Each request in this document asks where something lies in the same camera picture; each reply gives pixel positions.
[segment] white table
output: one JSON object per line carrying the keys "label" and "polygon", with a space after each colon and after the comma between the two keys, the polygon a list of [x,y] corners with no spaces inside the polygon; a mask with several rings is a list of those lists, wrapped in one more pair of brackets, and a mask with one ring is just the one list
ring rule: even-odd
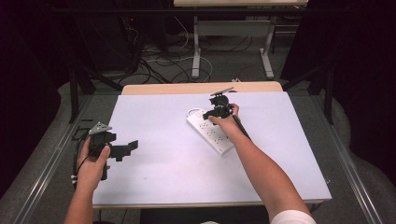
{"label": "white table", "polygon": [[[308,0],[175,0],[175,7],[284,7],[304,6]],[[201,49],[200,35],[253,35],[265,36],[264,49],[260,49],[262,64],[267,78],[273,79],[274,72],[268,59],[268,50],[276,26],[276,17],[269,21],[198,21],[194,17],[194,59],[191,76],[199,77]]]}
{"label": "white table", "polygon": [[[271,91],[280,85],[251,83],[255,92],[248,92],[249,83],[243,82],[163,84],[129,86],[119,96],[109,122],[117,134],[113,145],[137,139],[139,147],[121,162],[107,161],[111,168],[94,193],[94,208],[262,204],[235,150],[219,156],[186,120],[192,108],[213,109],[209,93],[226,86],[238,91],[226,95],[241,106],[240,118],[251,139],[285,170],[304,201],[330,200],[289,96]],[[259,91],[260,86],[270,88]]]}

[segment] electrical outlet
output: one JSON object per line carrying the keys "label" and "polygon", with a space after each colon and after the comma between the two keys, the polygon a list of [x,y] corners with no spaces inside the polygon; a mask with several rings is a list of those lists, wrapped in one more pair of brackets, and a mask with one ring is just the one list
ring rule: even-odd
{"label": "electrical outlet", "polygon": [[187,121],[220,156],[223,156],[233,148],[233,143],[230,142],[219,125],[214,125],[210,120],[202,117],[204,113],[206,113],[205,110],[199,109],[189,115]]}

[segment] black curtain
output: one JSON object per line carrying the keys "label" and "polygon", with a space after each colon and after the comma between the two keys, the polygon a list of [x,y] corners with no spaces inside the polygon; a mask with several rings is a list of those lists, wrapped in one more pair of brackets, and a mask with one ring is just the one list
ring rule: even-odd
{"label": "black curtain", "polygon": [[[338,8],[355,3],[358,19],[348,29],[335,67],[334,98],[351,125],[350,149],[381,169],[396,185],[396,3],[310,0],[311,8]],[[294,80],[326,59],[344,18],[303,18],[281,78]]]}
{"label": "black curtain", "polygon": [[68,80],[47,22],[36,1],[1,2],[2,196],[52,123]]}

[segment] table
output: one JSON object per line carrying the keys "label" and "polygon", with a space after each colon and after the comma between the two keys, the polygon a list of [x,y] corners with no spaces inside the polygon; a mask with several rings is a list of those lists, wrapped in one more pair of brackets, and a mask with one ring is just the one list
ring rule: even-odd
{"label": "table", "polygon": [[[113,145],[137,139],[139,148],[122,162],[108,160],[108,178],[95,191],[93,207],[262,204],[235,150],[220,157],[186,121],[188,109],[210,108],[209,93],[231,86],[237,92],[226,94],[241,106],[250,137],[285,170],[304,201],[330,200],[290,98],[277,82],[149,84],[127,86],[119,96],[109,122],[117,134]],[[258,123],[265,128],[258,130]]]}
{"label": "table", "polygon": [[[308,0],[175,0],[176,7],[281,7],[304,6]],[[264,72],[268,79],[274,78],[274,73],[268,59],[268,50],[275,33],[276,17],[269,21],[198,21],[194,17],[194,58],[192,63],[193,78],[199,77],[201,49],[200,35],[254,35],[266,36],[264,49],[260,49]]]}

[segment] handheld controller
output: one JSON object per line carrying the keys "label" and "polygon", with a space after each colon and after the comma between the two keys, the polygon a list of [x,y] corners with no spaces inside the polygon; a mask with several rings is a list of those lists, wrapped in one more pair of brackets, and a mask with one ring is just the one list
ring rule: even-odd
{"label": "handheld controller", "polygon": [[233,108],[231,105],[229,105],[229,100],[227,96],[223,95],[224,92],[232,89],[233,87],[224,91],[217,91],[213,94],[210,94],[211,96],[215,96],[209,99],[210,103],[215,107],[213,110],[209,110],[203,114],[204,119],[208,119],[209,116],[221,117],[222,119],[225,119],[233,113]]}
{"label": "handheld controller", "polygon": [[[122,161],[124,156],[131,156],[131,151],[137,149],[138,140],[129,143],[126,146],[113,146],[110,142],[117,139],[115,133],[110,133],[110,126],[98,122],[90,131],[89,135],[91,137],[89,145],[89,155],[98,158],[105,146],[110,147],[109,158],[116,158],[116,161]],[[101,180],[107,179],[107,162],[103,168],[103,174]]]}

